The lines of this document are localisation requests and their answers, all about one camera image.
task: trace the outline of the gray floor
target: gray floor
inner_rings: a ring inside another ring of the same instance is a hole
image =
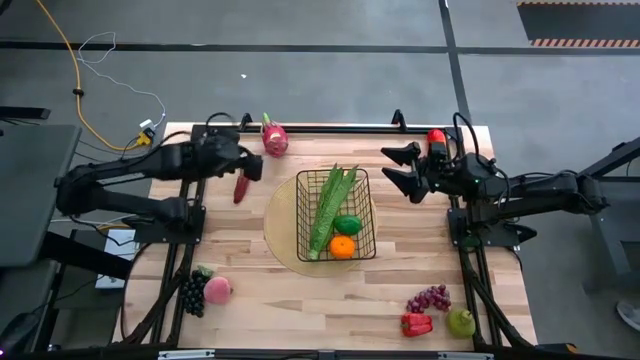
[[[436,0],[47,3],[68,37],[78,42],[116,31],[119,41],[127,42],[445,44]],[[514,2],[449,0],[449,6],[459,46],[527,46]],[[58,41],[32,1],[16,2],[0,20],[2,39]],[[490,126],[498,164],[509,174],[580,170],[640,133],[636,57],[461,56],[460,63],[473,120]],[[202,121],[216,111],[267,111],[286,122],[386,123],[401,108],[410,123],[443,124],[457,108],[446,55],[115,52],[98,68],[157,93],[169,121]],[[133,95],[84,68],[82,75],[85,115],[113,143],[123,145],[138,123],[159,117],[153,99]],[[1,104],[48,107],[50,123],[78,123],[67,52],[2,50],[0,79]],[[83,139],[98,145],[88,132]],[[79,151],[115,158],[84,145]],[[640,164],[633,164],[631,173],[639,172]],[[148,186],[121,189],[144,194]],[[640,296],[588,296],[582,290],[582,281],[598,270],[588,219],[549,214],[522,222],[539,231],[521,253],[539,342],[566,341],[587,353],[639,357],[640,334],[617,318],[614,305],[621,297],[640,301]],[[54,226],[61,232],[69,228]],[[105,323],[113,319],[112,309],[102,311]],[[64,345],[108,341],[98,330],[93,339],[86,333],[74,338],[86,316],[82,311],[65,316],[67,327],[57,335]]]

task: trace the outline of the orange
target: orange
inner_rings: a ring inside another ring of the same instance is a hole
[[[329,244],[329,252],[336,259],[350,259],[355,251],[356,243],[345,235],[335,236]]]

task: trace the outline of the wire basket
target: wire basket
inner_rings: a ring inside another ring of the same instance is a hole
[[[316,216],[318,199],[322,185],[329,178],[330,170],[301,171],[296,176],[296,228],[298,237],[298,259],[301,261],[342,261],[368,260],[376,255],[373,211],[369,191],[369,175],[365,170],[356,172],[356,184],[351,188],[347,199],[340,205],[338,215],[355,215],[362,222],[362,229],[351,238],[356,243],[353,256],[349,259],[336,259],[327,248],[323,249],[317,260],[309,257],[311,250],[311,227]],[[333,235],[339,233],[334,229]]]

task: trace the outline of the yellow black striped tape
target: yellow black striped tape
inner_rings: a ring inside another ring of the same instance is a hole
[[[603,40],[603,39],[535,39],[529,43],[536,47],[608,47],[637,48],[640,40]]]
[[[522,5],[640,5],[634,2],[569,2],[569,1],[521,1],[518,6]]]

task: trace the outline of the wooden tabletop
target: wooden tabletop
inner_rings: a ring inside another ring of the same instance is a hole
[[[192,125],[169,123],[165,133],[190,131]],[[481,153],[493,156],[488,128],[475,130]],[[471,340],[452,338],[445,314],[432,308],[427,310],[434,319],[432,333],[412,339],[400,333],[399,318],[407,300],[430,285],[446,284],[454,306],[465,306],[458,252],[451,246],[445,220],[447,197],[429,194],[422,204],[411,204],[380,171],[383,166],[397,167],[380,154],[381,147],[414,140],[424,146],[423,136],[291,134],[285,157],[265,156],[262,180],[250,185],[239,205],[232,202],[236,176],[208,180],[205,231],[193,267],[204,265],[227,277],[234,293],[227,305],[207,305],[202,319],[185,314],[180,347],[471,350]],[[243,134],[240,141],[264,154],[258,135]],[[465,147],[471,150],[472,144],[467,141]],[[285,180],[301,170],[329,169],[335,162],[359,164],[369,173],[377,207],[377,255],[339,277],[305,277],[271,254],[263,237],[264,210]],[[179,187],[179,182],[154,181],[150,196],[177,196]],[[158,296],[167,248],[151,245],[134,266],[126,290],[126,331],[142,320]],[[536,343],[518,261],[505,249],[489,248],[487,262],[498,305],[520,333]],[[486,311],[479,298],[477,302],[483,335],[489,341]],[[173,309],[172,300],[163,341]]]

